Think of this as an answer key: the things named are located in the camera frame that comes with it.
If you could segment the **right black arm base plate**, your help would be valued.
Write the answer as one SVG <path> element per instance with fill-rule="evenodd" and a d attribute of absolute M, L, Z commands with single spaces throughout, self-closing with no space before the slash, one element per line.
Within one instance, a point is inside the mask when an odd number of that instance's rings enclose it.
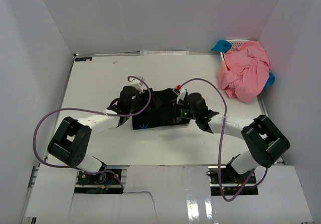
<path fill-rule="evenodd" d="M 235 178 L 230 176 L 225 168 L 221 169 L 221 181 L 222 181 L 222 190 L 225 195 L 233 196 L 240 189 L 241 185 L 245 182 L 248 177 L 250 171 L 246 172 L 239 178 Z M 221 196 L 220 188 L 219 188 L 219 178 L 218 178 L 218 169 L 210 168 L 206 175 L 210 180 L 210 189 L 212 196 Z M 253 187 L 257 184 L 256 176 L 252 173 L 250 179 L 247 184 L 243 188 L 243 190 L 239 193 L 239 195 L 258 195 L 258 188 Z"/>

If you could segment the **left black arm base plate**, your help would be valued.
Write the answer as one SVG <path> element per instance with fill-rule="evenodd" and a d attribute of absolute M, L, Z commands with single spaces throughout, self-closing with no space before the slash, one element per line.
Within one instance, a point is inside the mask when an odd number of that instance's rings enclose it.
<path fill-rule="evenodd" d="M 123 194 L 123 187 L 118 179 L 122 179 L 122 169 L 107 169 L 108 172 L 88 175 L 79 172 L 76 178 L 74 193 L 76 194 Z"/>

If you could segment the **pink t shirt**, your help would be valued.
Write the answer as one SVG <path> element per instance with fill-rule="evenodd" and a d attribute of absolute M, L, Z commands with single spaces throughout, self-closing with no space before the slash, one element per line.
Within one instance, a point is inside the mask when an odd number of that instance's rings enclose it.
<path fill-rule="evenodd" d="M 247 41 L 223 56 L 217 72 L 218 88 L 229 98 L 250 103 L 262 92 L 270 76 L 265 49 L 258 41 Z"/>

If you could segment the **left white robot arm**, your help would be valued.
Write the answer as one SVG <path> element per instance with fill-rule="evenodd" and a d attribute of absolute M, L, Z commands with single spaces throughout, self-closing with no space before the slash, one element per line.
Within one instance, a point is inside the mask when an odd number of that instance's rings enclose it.
<path fill-rule="evenodd" d="M 150 104 L 152 91 L 125 86 L 102 114 L 82 119 L 65 117 L 48 145 L 48 152 L 70 168 L 89 173 L 94 183 L 105 180 L 103 162 L 87 154 L 91 135 L 122 126 L 130 117 L 142 113 Z"/>

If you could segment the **black t shirt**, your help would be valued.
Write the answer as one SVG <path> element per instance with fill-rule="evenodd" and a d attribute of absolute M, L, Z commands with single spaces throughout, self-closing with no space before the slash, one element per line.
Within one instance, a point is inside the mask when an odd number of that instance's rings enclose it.
<path fill-rule="evenodd" d="M 176 98 L 177 95 L 172 88 L 153 91 L 149 107 L 139 115 L 132 117 L 132 129 L 140 130 L 189 124 L 189 119 L 179 120 L 171 116 L 172 101 L 176 101 Z"/>

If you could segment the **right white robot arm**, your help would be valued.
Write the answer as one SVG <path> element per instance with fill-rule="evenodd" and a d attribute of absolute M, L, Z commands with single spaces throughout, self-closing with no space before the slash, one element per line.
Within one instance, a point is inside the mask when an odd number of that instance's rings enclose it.
<path fill-rule="evenodd" d="M 259 166 L 270 168 L 289 148 L 290 142 L 266 115 L 254 119 L 226 117 L 208 109 L 200 93 L 187 94 L 185 89 L 174 89 L 177 100 L 173 102 L 175 120 L 194 120 L 199 129 L 243 139 L 248 148 L 233 157 L 226 165 L 227 179 L 240 182 L 245 173 Z"/>

